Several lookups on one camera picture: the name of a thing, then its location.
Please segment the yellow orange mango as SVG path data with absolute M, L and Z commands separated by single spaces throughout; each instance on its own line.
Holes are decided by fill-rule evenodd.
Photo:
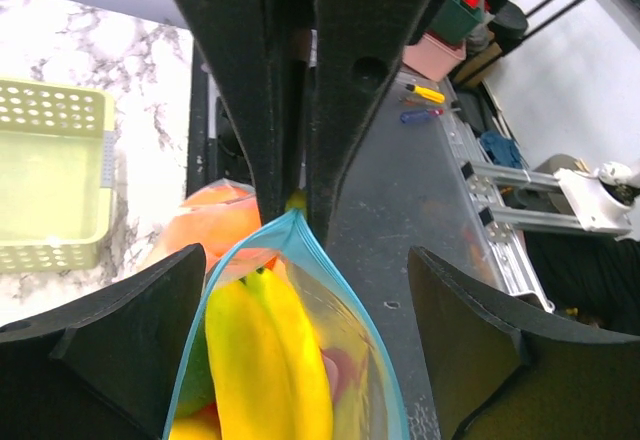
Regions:
M 221 440 L 221 427 L 215 403 L 187 417 L 174 420 L 169 440 Z

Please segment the clear zip top bag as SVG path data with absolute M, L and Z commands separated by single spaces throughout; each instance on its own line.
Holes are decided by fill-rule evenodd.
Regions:
M 191 194 L 148 262 L 205 254 L 165 421 L 167 439 L 405 439 L 399 383 L 355 292 L 313 235 L 296 193 L 263 223 L 254 190 Z

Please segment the red apple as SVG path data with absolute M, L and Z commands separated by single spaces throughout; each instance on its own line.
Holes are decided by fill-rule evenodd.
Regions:
M 322 349 L 321 355 L 329 381 L 332 402 L 337 404 L 348 388 L 360 384 L 364 369 L 363 363 L 339 348 Z

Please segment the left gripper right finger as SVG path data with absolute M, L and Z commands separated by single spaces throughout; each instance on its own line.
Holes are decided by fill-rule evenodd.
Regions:
M 408 273 L 442 438 L 638 438 L 638 337 L 546 313 L 423 247 Z

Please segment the yellow banana bunch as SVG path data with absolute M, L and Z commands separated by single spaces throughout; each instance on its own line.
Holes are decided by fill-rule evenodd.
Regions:
M 329 439 L 321 350 L 292 285 L 267 268 L 217 287 L 205 335 L 225 439 Z

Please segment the green lime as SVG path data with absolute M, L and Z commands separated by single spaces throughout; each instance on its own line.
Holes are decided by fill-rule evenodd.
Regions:
M 194 337 L 175 416 L 180 418 L 192 415 L 212 404 L 214 400 L 205 328 L 201 323 Z

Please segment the pale green plastic basket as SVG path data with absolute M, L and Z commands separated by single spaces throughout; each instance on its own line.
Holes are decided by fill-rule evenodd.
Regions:
M 109 94 L 2 79 L 2 273 L 97 265 L 111 225 L 114 147 Z

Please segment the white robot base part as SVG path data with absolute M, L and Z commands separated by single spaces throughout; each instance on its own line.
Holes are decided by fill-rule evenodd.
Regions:
M 631 233 L 629 213 L 639 203 L 639 161 L 605 162 L 593 172 L 565 168 L 554 174 L 583 230 L 625 236 Z

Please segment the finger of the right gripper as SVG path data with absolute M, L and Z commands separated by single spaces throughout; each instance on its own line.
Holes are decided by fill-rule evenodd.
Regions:
M 316 67 L 306 128 L 307 219 L 326 239 L 346 172 L 429 0 L 314 0 Z
M 174 2 L 218 86 L 269 222 L 294 188 L 295 60 L 285 0 Z

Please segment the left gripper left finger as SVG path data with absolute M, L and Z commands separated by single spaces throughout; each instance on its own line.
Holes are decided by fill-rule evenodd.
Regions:
M 161 438 L 204 269 L 190 245 L 2 326 L 2 438 Z

